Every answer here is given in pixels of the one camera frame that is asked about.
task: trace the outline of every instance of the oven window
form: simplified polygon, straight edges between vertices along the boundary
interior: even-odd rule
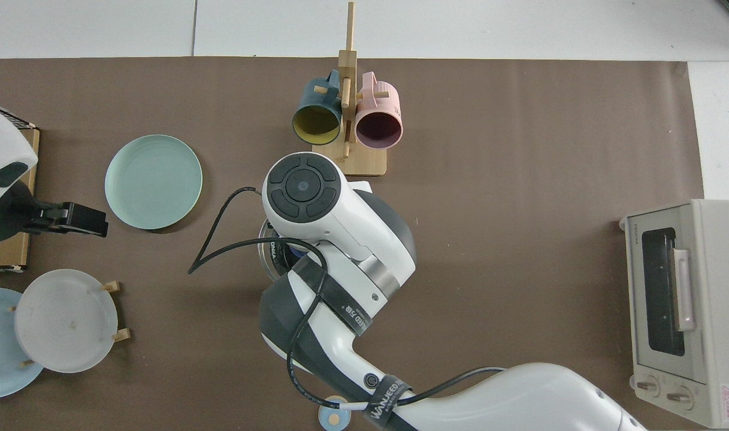
[[[676,330],[673,314],[673,279],[668,251],[676,246],[673,228],[641,235],[646,285],[646,325],[649,346],[666,354],[684,356],[684,333]]]

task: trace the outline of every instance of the wooden mug rack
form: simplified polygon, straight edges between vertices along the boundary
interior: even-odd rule
[[[327,145],[313,145],[313,151],[332,159],[345,175],[366,175],[378,177],[386,173],[386,150],[373,150],[364,147],[356,139],[356,101],[361,95],[356,93],[358,76],[356,71],[356,51],[353,49],[353,2],[348,2],[348,27],[346,49],[337,55],[337,68],[340,73],[340,106],[343,117],[340,120],[340,134]]]

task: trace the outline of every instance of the teal mug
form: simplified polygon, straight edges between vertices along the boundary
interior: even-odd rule
[[[313,145],[324,145],[334,141],[340,134],[340,74],[329,72],[324,79],[318,77],[306,84],[301,103],[292,118],[292,130],[299,138]]]

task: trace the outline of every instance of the oven knob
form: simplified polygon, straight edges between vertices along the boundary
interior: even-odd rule
[[[651,396],[660,396],[660,384],[652,376],[646,376],[643,382],[636,382],[636,387],[641,390],[646,390]]]
[[[687,410],[691,410],[695,406],[695,399],[692,396],[692,392],[686,389],[686,387],[679,386],[676,389],[676,393],[669,393],[667,397],[675,403],[680,403]]]

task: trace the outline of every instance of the pink mug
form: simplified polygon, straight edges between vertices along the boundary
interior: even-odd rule
[[[356,139],[375,150],[391,148],[402,139],[399,93],[393,85],[376,81],[374,72],[362,76],[362,99],[356,104]]]

